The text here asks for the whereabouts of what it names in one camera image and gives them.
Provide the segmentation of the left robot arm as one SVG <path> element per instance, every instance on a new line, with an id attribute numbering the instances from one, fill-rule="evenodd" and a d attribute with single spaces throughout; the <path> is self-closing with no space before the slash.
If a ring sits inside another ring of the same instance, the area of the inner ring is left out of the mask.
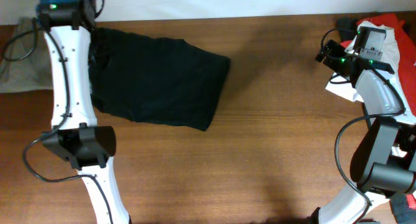
<path id="1" fill-rule="evenodd" d="M 40 0 L 36 7 L 54 98 L 51 131 L 41 141 L 83 180 L 98 223 L 130 223 L 114 175 L 115 131 L 98 125 L 90 96 L 88 53 L 101 11 L 96 0 Z"/>

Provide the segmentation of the black shorts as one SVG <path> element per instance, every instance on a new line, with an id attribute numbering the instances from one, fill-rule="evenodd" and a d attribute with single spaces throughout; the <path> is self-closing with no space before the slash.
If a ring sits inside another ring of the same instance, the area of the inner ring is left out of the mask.
<path id="1" fill-rule="evenodd" d="M 89 48 L 92 104 L 137 123 L 206 131 L 215 115 L 230 58 L 183 39 L 98 28 Z"/>

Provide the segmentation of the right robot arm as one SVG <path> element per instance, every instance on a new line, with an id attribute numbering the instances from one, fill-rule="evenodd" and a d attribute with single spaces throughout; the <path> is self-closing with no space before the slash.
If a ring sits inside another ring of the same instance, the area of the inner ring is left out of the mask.
<path id="1" fill-rule="evenodd" d="M 415 114 L 399 81 L 398 62 L 387 56 L 387 37 L 392 33 L 391 28 L 364 21 L 349 48 L 333 40 L 321 43 L 316 60 L 351 85 L 367 113 L 337 134 L 335 163 L 346 186 L 330 203 L 317 208 L 309 223 L 360 223 L 377 206 L 415 192 Z M 347 175 L 339 161 L 339 144 L 344 131 L 359 121 L 368 121 L 370 127 Z"/>

